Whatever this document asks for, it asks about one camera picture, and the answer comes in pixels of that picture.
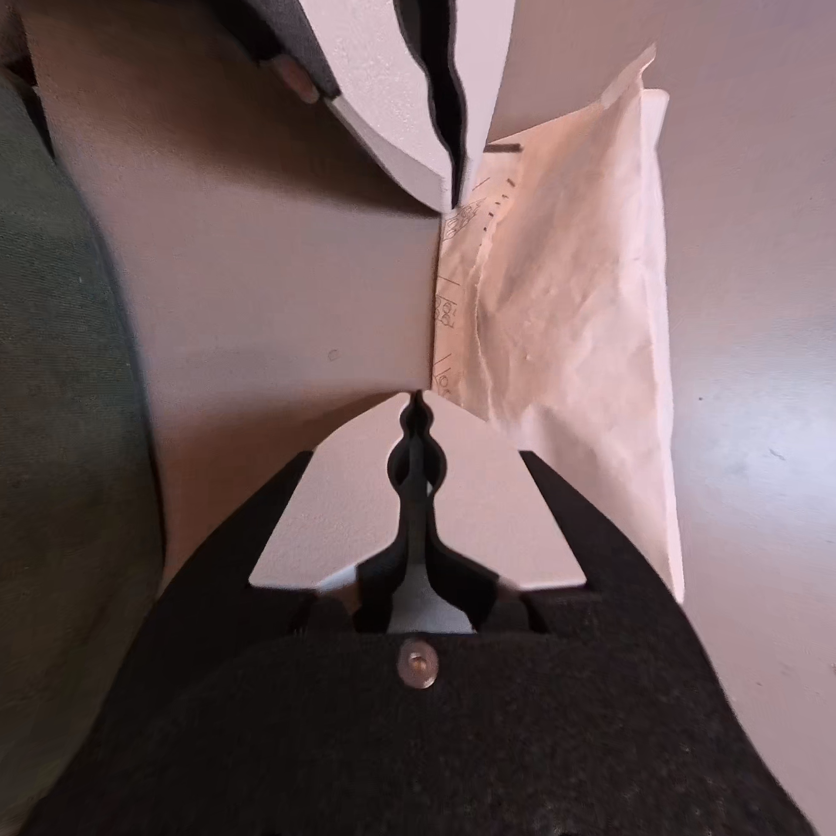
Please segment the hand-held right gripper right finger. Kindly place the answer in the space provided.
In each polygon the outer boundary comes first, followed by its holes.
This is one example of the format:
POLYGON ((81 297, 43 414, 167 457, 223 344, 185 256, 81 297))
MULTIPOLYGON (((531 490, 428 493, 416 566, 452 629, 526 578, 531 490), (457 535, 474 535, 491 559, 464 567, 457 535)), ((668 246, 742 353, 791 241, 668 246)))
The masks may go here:
POLYGON ((432 590, 482 630, 505 604, 528 629, 534 593, 576 593, 578 559, 522 454, 485 421, 420 394, 425 567, 432 590))

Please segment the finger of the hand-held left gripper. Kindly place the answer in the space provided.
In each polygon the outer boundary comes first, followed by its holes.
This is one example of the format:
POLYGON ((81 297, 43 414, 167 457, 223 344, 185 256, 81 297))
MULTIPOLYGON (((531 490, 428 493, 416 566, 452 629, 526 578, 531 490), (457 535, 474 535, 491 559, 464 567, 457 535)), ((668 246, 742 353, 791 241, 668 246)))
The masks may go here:
POLYGON ((433 211, 449 212, 451 156, 394 2, 300 4, 339 89, 331 110, 394 183, 433 211))
POLYGON ((452 80, 461 113, 453 208, 463 205, 475 187, 507 63, 516 5, 514 1, 452 3, 452 80))

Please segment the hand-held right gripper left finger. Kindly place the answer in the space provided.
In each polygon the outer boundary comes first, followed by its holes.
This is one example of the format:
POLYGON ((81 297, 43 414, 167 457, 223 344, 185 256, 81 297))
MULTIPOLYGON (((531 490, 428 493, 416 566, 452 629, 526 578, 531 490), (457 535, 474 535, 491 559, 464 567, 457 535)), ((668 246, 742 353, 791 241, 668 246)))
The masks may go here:
POLYGON ((249 575, 251 587, 337 599, 357 630, 387 631, 408 565, 403 499, 413 412, 413 394, 395 394, 315 448, 249 575))

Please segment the numbered white paper bag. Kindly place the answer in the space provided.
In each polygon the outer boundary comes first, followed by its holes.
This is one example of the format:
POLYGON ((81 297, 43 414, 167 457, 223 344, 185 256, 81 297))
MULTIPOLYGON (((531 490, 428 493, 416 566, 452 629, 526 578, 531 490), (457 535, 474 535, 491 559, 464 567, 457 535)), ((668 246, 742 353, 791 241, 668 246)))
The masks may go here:
POLYGON ((432 390, 536 453, 683 603, 655 56, 485 147, 442 224, 432 390))

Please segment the person's left hand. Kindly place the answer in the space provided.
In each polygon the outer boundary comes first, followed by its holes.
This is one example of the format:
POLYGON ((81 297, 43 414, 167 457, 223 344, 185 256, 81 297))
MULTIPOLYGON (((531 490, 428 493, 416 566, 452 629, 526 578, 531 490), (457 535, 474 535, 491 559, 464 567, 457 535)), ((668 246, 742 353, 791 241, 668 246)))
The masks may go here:
POLYGON ((320 99, 320 92, 308 71, 289 54, 279 54, 266 62, 266 67, 307 105, 320 99))

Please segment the person's green sweatshirt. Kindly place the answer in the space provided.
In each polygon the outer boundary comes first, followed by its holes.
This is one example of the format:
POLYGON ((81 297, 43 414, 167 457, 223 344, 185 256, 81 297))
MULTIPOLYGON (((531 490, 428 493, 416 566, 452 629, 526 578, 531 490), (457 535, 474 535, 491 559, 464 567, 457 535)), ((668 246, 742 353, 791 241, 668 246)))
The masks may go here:
POLYGON ((108 253, 35 90, 2 68, 1 809, 16 834, 152 605, 163 538, 108 253))

